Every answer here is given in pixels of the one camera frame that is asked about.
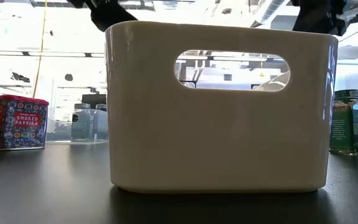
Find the dark countertop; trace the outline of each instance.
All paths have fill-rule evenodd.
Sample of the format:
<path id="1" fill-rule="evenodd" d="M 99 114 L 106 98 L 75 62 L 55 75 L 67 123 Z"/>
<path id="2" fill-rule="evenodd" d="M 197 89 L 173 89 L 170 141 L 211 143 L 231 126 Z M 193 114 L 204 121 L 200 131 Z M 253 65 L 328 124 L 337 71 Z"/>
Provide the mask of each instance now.
<path id="1" fill-rule="evenodd" d="M 141 195 L 113 187 L 107 144 L 0 152 L 0 224 L 357 223 L 358 157 L 307 194 Z"/>

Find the smoked paprika tin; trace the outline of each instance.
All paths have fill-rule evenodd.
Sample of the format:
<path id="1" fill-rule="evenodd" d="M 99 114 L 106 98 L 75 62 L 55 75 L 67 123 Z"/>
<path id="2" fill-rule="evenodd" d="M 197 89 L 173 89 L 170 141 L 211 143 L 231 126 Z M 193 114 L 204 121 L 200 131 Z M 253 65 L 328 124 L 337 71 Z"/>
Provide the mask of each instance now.
<path id="1" fill-rule="evenodd" d="M 0 150 L 45 148 L 48 102 L 0 96 Z"/>

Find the yellow cable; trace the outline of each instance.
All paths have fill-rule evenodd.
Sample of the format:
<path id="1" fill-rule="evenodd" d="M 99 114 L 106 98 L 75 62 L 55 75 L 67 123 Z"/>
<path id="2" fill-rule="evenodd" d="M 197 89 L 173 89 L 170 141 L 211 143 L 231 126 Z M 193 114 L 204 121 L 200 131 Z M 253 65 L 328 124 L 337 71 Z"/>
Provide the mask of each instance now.
<path id="1" fill-rule="evenodd" d="M 42 52 L 44 51 L 45 22 L 47 20 L 47 3 L 48 3 L 48 0 L 45 0 L 44 22 L 42 24 L 42 36 L 41 36 L 41 53 L 40 53 L 40 58 L 39 58 L 39 62 L 38 62 L 37 76 L 35 77 L 34 91 L 32 92 L 33 98 L 35 98 L 35 92 L 37 91 L 38 79 L 39 79 L 39 75 L 40 75 Z"/>

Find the spice jar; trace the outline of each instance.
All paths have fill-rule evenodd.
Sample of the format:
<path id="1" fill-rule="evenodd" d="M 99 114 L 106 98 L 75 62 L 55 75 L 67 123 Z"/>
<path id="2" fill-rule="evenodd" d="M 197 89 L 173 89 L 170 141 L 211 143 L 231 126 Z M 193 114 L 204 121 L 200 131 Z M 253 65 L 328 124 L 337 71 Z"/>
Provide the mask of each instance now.
<path id="1" fill-rule="evenodd" d="M 335 91 L 329 145 L 331 153 L 358 154 L 358 90 Z"/>

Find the dark green jar lid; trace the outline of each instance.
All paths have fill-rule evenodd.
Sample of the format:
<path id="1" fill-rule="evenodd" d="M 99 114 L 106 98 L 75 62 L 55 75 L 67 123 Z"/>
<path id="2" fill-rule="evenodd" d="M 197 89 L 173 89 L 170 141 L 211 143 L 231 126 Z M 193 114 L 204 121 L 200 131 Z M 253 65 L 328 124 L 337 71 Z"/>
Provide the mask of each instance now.
<path id="1" fill-rule="evenodd" d="M 334 93 L 334 100 L 345 98 L 358 99 L 358 90 L 339 90 Z"/>

